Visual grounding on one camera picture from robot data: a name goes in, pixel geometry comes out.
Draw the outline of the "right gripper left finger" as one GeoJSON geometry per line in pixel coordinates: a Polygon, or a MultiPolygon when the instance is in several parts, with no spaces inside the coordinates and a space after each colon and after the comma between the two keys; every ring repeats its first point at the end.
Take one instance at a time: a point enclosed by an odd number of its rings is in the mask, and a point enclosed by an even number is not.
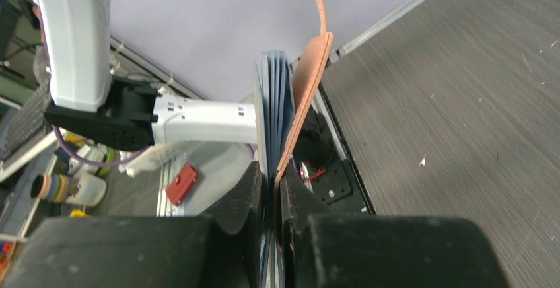
{"type": "Polygon", "coordinates": [[[4,287],[257,287],[262,174],[194,217],[44,220],[4,287]]]}

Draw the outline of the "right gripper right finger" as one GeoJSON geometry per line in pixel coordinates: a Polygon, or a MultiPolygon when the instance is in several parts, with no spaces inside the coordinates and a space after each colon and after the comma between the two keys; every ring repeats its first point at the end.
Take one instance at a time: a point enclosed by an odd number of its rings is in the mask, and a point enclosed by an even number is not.
{"type": "Polygon", "coordinates": [[[483,231],[457,217],[342,215],[298,176],[279,185],[287,287],[508,287],[483,231]]]}

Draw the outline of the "pink leather card holder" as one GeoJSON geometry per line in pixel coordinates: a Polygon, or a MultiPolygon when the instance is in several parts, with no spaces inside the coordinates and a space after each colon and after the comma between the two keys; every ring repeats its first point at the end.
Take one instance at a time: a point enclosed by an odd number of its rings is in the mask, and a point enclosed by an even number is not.
{"type": "Polygon", "coordinates": [[[254,107],[258,159],[263,174],[263,240],[259,287],[274,287],[280,279],[281,258],[276,215],[279,183],[287,169],[298,136],[321,81],[332,48],[323,0],[314,0],[320,19],[319,34],[309,40],[296,69],[284,51],[262,54],[256,67],[254,107]]]}

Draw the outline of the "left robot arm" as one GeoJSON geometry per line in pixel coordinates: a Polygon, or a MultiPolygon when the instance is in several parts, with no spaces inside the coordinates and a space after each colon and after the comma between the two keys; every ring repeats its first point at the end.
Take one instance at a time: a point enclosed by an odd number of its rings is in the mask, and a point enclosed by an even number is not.
{"type": "Polygon", "coordinates": [[[164,94],[110,71],[110,0],[38,0],[50,67],[44,117],[117,149],[140,151],[176,141],[255,144],[249,104],[164,94]]]}

